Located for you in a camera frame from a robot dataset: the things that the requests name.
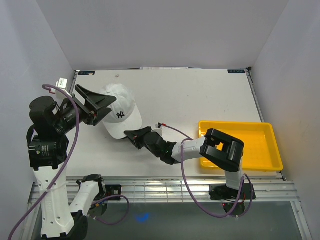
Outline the aluminium frame rail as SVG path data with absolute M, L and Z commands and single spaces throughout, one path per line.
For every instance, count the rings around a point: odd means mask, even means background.
M 182 179 L 106 179 L 107 185 L 120 185 L 122 195 L 131 203 L 191 203 L 192 198 Z M 225 184 L 218 179 L 188 179 L 187 183 L 201 203 L 211 202 L 210 186 Z M 292 181 L 253 179 L 256 202 L 298 202 L 300 197 Z

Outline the yellow plastic tray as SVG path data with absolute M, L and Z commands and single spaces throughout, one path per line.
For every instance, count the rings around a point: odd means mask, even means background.
M 243 170 L 283 170 L 276 136 L 270 123 L 202 120 L 198 123 L 198 136 L 203 137 L 209 129 L 217 129 L 244 142 Z

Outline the black corner label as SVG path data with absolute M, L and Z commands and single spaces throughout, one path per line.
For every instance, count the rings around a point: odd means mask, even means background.
M 95 71 L 79 71 L 78 75 L 79 76 L 93 76 L 95 75 Z
M 244 69 L 228 69 L 227 72 L 229 74 L 245 74 L 246 73 Z

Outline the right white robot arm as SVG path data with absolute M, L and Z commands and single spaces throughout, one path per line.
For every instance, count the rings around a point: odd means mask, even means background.
M 205 158 L 220 169 L 226 177 L 226 194 L 237 199 L 244 193 L 242 158 L 245 143 L 214 128 L 207 130 L 203 137 L 184 142 L 170 142 L 150 126 L 124 132 L 137 148 L 146 148 L 155 157 L 168 165 L 180 164 L 186 160 Z

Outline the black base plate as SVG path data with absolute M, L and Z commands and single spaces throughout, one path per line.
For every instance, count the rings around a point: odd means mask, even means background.
M 227 187 L 225 184 L 210 184 L 209 196 L 211 200 L 235 201 L 238 196 L 238 190 Z M 252 188 L 249 183 L 242 187 L 239 200 L 250 200 L 252 197 Z
M 122 193 L 122 186 L 120 184 L 106 184 L 105 185 L 105 197 L 113 196 L 109 201 L 119 201 Z

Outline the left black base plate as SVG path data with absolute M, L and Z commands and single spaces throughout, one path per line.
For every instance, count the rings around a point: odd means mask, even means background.
M 109 201 L 119 201 L 122 193 L 122 186 L 120 184 L 106 184 L 105 185 L 105 197 L 113 196 Z

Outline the white baseball cap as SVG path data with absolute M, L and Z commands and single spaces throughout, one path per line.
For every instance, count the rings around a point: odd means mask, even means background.
M 100 91 L 103 95 L 116 97 L 109 107 L 111 112 L 102 120 L 108 133 L 116 140 L 126 137 L 125 131 L 139 130 L 143 121 L 134 93 L 120 83 L 110 83 Z

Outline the left black corner label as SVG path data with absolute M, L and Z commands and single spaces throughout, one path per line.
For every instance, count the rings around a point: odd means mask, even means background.
M 79 71 L 78 75 L 79 76 L 93 76 L 95 75 L 95 71 Z

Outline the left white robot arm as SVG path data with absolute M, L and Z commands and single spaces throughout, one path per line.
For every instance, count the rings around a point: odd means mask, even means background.
M 33 125 L 27 133 L 27 146 L 40 192 L 43 240 L 85 239 L 93 202 L 106 195 L 102 176 L 91 174 L 77 182 L 78 192 L 69 202 L 66 169 L 78 141 L 80 124 L 96 126 L 112 111 L 110 106 L 117 99 L 78 84 L 75 90 L 84 103 L 63 90 L 61 105 L 50 96 L 38 97 L 29 105 Z

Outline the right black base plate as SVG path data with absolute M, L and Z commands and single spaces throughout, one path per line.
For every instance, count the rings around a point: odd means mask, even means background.
M 238 196 L 238 190 L 227 187 L 225 184 L 210 184 L 209 196 L 211 200 L 235 201 Z M 250 200 L 252 197 L 252 188 L 249 183 L 242 187 L 239 200 Z

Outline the right black corner label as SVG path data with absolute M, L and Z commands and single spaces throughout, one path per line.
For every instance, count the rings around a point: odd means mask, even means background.
M 229 74 L 245 74 L 246 73 L 244 69 L 228 69 L 227 72 Z

